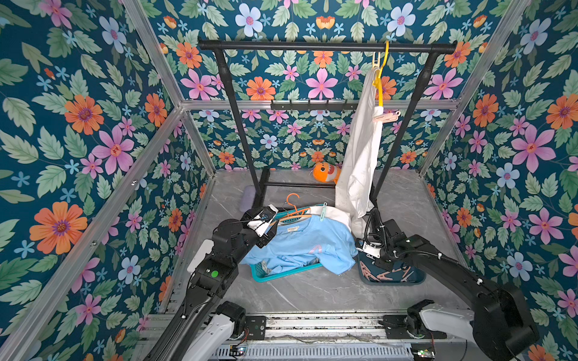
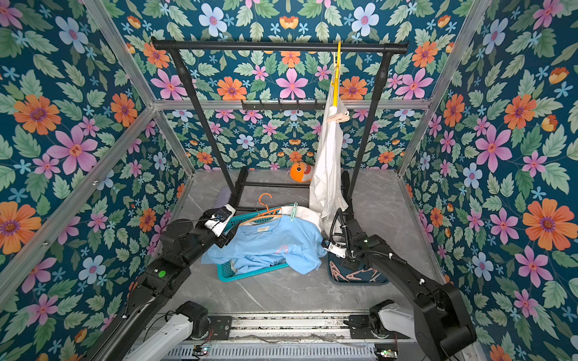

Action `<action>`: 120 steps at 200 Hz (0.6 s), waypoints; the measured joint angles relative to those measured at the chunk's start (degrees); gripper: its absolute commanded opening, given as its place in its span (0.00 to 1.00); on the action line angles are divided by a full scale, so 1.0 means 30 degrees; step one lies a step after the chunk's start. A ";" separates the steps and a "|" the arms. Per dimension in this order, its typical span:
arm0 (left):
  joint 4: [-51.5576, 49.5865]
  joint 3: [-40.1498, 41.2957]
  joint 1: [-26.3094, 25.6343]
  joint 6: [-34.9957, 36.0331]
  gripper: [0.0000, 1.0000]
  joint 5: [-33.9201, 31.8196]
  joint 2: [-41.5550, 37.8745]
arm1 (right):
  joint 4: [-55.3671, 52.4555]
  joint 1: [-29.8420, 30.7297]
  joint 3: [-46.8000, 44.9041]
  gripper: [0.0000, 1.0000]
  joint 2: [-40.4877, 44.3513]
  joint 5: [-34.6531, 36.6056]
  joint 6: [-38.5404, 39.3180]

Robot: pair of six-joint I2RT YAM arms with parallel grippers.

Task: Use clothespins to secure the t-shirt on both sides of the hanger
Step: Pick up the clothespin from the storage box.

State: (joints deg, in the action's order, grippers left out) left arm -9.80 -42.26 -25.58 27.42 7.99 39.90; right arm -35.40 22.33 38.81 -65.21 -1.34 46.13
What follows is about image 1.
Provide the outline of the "tan orange plastic hanger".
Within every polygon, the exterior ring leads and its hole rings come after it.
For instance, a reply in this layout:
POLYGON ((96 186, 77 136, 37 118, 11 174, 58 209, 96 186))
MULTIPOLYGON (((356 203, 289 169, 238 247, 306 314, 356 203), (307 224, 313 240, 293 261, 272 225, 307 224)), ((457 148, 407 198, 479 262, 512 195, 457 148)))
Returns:
POLYGON ((282 223, 298 221, 305 218, 311 218, 313 215, 318 215, 320 212, 318 206, 301 208, 294 211, 286 211, 278 214, 275 219, 282 223))

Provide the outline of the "white t-shirt black print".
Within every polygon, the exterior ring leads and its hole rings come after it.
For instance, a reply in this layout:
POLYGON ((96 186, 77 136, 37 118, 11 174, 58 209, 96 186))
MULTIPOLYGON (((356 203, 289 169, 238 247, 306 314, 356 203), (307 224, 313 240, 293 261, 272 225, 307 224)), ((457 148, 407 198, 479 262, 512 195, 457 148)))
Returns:
POLYGON ((377 93, 373 81, 378 73, 378 68, 372 68, 365 77, 335 189, 336 208, 349 215, 352 233, 357 238, 364 235, 364 217, 373 207, 370 192, 382 135, 382 124, 373 121, 377 93))

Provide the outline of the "mint green clothespin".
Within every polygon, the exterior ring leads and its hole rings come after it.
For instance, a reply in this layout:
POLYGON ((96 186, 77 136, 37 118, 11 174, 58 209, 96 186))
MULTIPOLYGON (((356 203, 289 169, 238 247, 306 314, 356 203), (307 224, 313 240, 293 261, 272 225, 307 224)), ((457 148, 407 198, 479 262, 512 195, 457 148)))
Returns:
POLYGON ((325 219, 327 207, 328 207, 328 204, 325 202, 322 206, 322 210, 321 210, 321 213, 319 215, 320 222, 324 221, 324 219, 325 219))

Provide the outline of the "light blue garment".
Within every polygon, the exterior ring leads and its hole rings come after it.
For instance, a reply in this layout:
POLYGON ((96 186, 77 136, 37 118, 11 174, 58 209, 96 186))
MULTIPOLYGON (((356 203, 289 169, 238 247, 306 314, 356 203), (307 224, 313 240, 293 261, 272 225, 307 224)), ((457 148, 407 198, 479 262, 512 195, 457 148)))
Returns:
POLYGON ((255 247, 242 263, 260 268, 266 277, 295 274, 319 265, 335 275, 349 271, 358 255, 347 213, 328 206, 324 221, 319 214, 298 221, 280 222, 275 238, 255 247))

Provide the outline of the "pink clothespin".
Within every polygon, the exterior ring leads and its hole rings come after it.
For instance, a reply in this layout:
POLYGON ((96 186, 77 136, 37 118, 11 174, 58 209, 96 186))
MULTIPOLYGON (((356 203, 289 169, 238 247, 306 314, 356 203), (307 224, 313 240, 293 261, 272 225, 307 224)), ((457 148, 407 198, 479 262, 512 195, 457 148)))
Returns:
POLYGON ((399 120, 400 111, 384 111, 373 117, 374 123, 395 123, 399 120))

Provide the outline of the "yellow plastic hanger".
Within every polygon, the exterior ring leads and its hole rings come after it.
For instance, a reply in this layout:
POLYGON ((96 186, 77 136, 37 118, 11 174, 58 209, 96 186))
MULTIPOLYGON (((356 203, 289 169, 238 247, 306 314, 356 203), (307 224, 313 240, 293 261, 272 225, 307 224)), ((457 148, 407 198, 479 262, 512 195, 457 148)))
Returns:
POLYGON ((378 107, 383 107, 383 103, 384 103, 384 90, 383 90, 383 83, 382 83, 382 74, 384 71, 385 66, 387 65, 387 61, 388 61, 388 55, 389 55, 389 50, 390 50, 390 42, 387 41, 385 42, 385 49, 383 52, 381 52, 381 59, 380 59, 380 66, 377 69, 376 72, 376 77, 373 81, 373 86, 376 88, 376 92, 377 92, 377 106, 378 107))

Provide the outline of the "beige wooden clothespin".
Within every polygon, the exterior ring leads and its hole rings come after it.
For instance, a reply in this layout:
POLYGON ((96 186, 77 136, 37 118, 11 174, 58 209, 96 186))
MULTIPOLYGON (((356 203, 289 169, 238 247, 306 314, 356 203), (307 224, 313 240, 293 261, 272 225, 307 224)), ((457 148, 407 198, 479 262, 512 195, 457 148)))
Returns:
POLYGON ((379 68, 380 59, 381 59, 381 53, 380 52, 374 52, 372 55, 372 62, 371 62, 373 68, 379 68))

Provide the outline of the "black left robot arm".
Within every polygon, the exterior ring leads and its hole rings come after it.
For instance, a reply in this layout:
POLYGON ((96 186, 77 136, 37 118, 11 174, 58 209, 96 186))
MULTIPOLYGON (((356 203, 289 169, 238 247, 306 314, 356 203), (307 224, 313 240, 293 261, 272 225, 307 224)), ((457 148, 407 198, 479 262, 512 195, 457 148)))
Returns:
POLYGON ((215 227, 190 264, 183 302, 146 360, 208 360, 225 341, 245 332, 245 309, 221 300, 249 251, 275 237, 277 214, 272 205, 253 208, 215 227))

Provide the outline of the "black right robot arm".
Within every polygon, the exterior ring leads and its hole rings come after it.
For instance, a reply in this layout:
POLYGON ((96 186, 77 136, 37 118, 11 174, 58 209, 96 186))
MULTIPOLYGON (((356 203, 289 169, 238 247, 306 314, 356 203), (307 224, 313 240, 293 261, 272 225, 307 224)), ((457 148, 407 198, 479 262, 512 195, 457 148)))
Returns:
POLYGON ((451 309, 430 299, 416 303, 408 308, 406 316, 406 329, 412 336, 429 332, 453 335, 475 344, 491 360, 515 359, 540 340, 537 324, 518 287, 477 275, 426 238, 407 236, 393 220, 370 216, 358 250, 385 271, 400 264, 417 268, 467 305, 465 309, 451 309))

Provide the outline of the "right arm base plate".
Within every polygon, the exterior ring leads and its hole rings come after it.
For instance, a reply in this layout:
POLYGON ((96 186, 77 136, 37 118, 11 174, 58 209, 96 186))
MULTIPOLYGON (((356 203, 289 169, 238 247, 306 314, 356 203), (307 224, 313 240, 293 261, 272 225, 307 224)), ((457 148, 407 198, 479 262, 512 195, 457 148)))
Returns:
POLYGON ((430 331, 423 326, 416 326, 412 317, 402 314, 390 314, 383 316, 378 324, 385 330, 385 334, 391 339, 426 339, 433 338, 435 341, 448 338, 445 332, 430 331))

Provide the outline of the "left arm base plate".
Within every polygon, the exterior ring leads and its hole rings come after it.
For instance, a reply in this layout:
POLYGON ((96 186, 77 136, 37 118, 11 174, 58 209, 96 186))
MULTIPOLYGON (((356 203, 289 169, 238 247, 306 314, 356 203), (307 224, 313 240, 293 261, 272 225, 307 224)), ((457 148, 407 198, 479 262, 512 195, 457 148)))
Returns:
POLYGON ((265 340, 267 317, 246 316, 234 323, 233 334, 231 340, 265 340))

